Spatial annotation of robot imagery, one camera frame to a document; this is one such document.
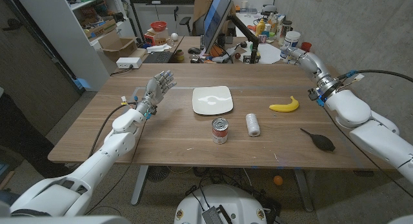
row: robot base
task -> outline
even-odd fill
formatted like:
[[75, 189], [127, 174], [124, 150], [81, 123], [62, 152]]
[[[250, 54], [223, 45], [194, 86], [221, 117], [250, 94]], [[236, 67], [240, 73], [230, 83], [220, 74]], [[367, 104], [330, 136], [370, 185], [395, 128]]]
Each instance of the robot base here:
[[[225, 212], [233, 224], [238, 223], [267, 223], [265, 212], [261, 204], [244, 190], [230, 185], [208, 185], [202, 187], [205, 199], [211, 207], [223, 206]], [[200, 189], [194, 191], [194, 196], [198, 198], [205, 210], [208, 210], [207, 203]], [[176, 209], [174, 218], [175, 224], [182, 223], [205, 223], [202, 217], [202, 208], [197, 199], [189, 194], [180, 202]], [[227, 223], [222, 213], [219, 214], [223, 223]]]

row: paper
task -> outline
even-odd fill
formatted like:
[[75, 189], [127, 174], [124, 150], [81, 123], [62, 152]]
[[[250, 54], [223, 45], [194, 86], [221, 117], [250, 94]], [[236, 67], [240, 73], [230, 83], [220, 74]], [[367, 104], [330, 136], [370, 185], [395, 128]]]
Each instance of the paper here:
[[163, 45], [160, 45], [160, 46], [151, 46], [151, 47], [148, 47], [147, 48], [147, 50], [148, 50], [148, 53], [151, 53], [151, 52], [162, 52], [162, 51], [164, 51], [164, 50], [168, 50], [168, 49], [171, 49], [172, 47], [170, 46], [170, 45], [168, 45], [168, 44], [163, 44]]
[[[244, 48], [247, 52], [242, 53], [241, 57], [238, 59], [241, 62], [244, 59], [244, 56], [250, 56], [251, 55], [251, 50], [250, 50], [250, 45], [251, 42], [247, 42], [247, 47]], [[281, 53], [281, 50], [270, 45], [267, 43], [260, 43], [258, 44], [258, 52], [261, 54], [261, 59], [259, 59], [258, 64], [272, 64], [281, 59], [279, 56]]]

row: table leg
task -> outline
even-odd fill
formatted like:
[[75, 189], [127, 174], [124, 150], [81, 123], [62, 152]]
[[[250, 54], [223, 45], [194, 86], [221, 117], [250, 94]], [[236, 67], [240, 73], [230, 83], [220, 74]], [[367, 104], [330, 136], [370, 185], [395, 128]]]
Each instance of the table leg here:
[[139, 168], [139, 173], [137, 174], [135, 190], [132, 194], [132, 200], [130, 200], [131, 204], [137, 205], [139, 204], [139, 200], [141, 199], [143, 187], [145, 186], [146, 175], [148, 174], [148, 165], [141, 165]]
[[301, 199], [303, 200], [304, 209], [307, 212], [314, 211], [312, 206], [310, 192], [308, 191], [307, 181], [305, 179], [304, 171], [301, 169], [294, 169], [294, 174], [296, 175], [296, 181], [301, 194]]

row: gray wall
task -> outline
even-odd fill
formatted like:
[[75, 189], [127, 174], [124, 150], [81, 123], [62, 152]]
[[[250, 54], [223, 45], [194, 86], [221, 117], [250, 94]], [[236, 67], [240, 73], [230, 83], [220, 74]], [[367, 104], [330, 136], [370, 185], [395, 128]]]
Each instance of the gray wall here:
[[[340, 74], [377, 69], [413, 77], [413, 0], [276, 0], [275, 5], [301, 33], [300, 43], [312, 43], [311, 52]], [[413, 83], [365, 76], [352, 89], [413, 144]]]

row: fan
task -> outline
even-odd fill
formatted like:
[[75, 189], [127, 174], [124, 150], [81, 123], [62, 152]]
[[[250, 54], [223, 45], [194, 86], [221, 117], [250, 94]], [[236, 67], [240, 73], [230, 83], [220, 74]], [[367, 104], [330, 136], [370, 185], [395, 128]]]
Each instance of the fan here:
[[150, 166], [146, 178], [151, 182], [157, 183], [166, 179], [169, 172], [170, 171], [166, 166]]

